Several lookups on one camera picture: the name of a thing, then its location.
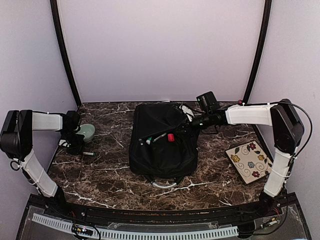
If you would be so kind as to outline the black backpack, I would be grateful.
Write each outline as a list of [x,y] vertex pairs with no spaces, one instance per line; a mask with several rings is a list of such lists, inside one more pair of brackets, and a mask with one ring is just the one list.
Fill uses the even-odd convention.
[[[182,103],[149,103],[135,108],[129,145],[129,168],[144,176],[155,188],[169,189],[190,176],[198,166],[199,130],[181,126],[187,116],[180,109]],[[167,133],[166,136],[140,147],[139,139],[147,140]],[[168,141],[174,134],[174,142]]]

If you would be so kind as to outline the pink cap black marker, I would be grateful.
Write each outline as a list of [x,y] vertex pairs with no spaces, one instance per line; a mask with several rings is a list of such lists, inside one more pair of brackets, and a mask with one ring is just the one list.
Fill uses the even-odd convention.
[[168,141],[169,142],[174,142],[175,141],[175,137],[174,137],[174,134],[173,133],[169,133],[167,135],[167,138],[168,138]]

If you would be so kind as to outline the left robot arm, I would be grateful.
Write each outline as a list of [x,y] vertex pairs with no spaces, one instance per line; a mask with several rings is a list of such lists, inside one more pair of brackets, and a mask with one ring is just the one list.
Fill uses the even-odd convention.
[[47,198],[59,196],[59,186],[49,177],[33,150],[34,131],[54,131],[61,134],[58,145],[71,155],[83,153],[84,135],[79,134],[81,116],[76,111],[50,113],[10,110],[0,132],[0,149],[22,170],[31,185]]

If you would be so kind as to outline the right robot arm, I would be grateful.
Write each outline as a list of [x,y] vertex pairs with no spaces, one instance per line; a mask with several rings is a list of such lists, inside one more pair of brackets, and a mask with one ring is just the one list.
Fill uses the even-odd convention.
[[276,198],[284,191],[294,163],[313,133],[313,123],[310,121],[308,137],[303,140],[305,126],[299,112],[308,120],[311,120],[311,117],[306,110],[288,98],[265,103],[239,101],[235,104],[221,105],[213,92],[209,91],[198,96],[197,103],[199,110],[187,104],[180,106],[187,116],[188,124],[194,129],[231,125],[268,126],[271,129],[273,144],[266,145],[273,154],[271,172],[255,205],[255,213],[260,217],[266,217],[274,210]]

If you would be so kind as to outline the blue cap black marker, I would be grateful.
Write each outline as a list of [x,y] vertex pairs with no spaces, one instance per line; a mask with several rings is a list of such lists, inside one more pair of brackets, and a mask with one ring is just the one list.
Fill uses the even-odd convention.
[[143,139],[139,139],[138,141],[140,144],[140,148],[145,151],[148,148],[148,144],[146,143],[146,141]]

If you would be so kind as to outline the small white marker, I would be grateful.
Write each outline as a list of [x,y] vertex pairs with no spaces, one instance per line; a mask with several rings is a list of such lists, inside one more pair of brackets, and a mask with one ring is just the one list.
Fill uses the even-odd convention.
[[153,143],[156,142],[156,141],[158,141],[159,139],[163,138],[163,137],[166,136],[166,135],[167,135],[167,133],[163,133],[163,134],[161,134],[160,136],[156,137],[155,139],[153,139]]

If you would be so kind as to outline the green tip white pen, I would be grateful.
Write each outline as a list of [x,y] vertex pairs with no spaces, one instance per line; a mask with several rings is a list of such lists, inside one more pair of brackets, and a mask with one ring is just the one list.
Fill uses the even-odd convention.
[[94,152],[83,152],[82,154],[86,155],[86,156],[95,156],[96,155]]

